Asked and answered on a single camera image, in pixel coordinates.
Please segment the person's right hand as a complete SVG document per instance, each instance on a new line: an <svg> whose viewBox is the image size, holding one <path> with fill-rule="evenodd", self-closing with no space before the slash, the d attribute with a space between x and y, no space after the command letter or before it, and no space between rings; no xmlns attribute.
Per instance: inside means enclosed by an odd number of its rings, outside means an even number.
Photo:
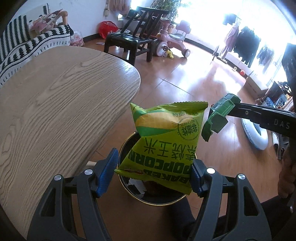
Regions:
<svg viewBox="0 0 296 241"><path fill-rule="evenodd" d="M281 172L278 181L278 194L287 198L295 190L295 140L290 138L283 153Z"/></svg>

